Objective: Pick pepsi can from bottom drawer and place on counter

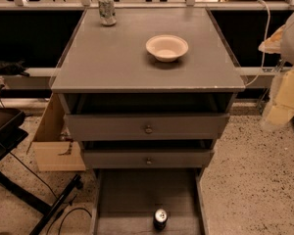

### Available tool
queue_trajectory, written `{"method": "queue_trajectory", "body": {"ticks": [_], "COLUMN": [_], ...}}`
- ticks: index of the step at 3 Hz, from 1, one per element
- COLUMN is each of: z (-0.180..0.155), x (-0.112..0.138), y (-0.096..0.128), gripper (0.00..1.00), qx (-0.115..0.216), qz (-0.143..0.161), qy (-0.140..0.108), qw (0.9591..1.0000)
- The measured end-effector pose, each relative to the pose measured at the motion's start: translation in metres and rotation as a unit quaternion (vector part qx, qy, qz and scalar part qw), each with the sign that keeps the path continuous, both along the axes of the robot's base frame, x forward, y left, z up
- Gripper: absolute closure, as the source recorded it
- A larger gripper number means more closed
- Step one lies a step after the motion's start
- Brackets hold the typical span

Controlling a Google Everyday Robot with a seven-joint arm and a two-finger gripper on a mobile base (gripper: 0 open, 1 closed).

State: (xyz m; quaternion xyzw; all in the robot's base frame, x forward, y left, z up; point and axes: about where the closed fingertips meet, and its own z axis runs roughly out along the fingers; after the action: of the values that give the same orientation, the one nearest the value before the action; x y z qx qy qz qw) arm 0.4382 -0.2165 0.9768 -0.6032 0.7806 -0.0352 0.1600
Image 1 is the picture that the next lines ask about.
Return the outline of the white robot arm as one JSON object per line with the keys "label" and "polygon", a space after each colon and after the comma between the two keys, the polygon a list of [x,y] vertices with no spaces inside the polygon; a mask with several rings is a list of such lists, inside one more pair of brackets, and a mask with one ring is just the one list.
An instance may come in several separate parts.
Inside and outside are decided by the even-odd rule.
{"label": "white robot arm", "polygon": [[272,80],[269,102],[262,116],[263,129],[276,130],[294,117],[294,12],[283,26],[261,43],[259,50],[279,54],[283,61],[292,65],[291,70]]}

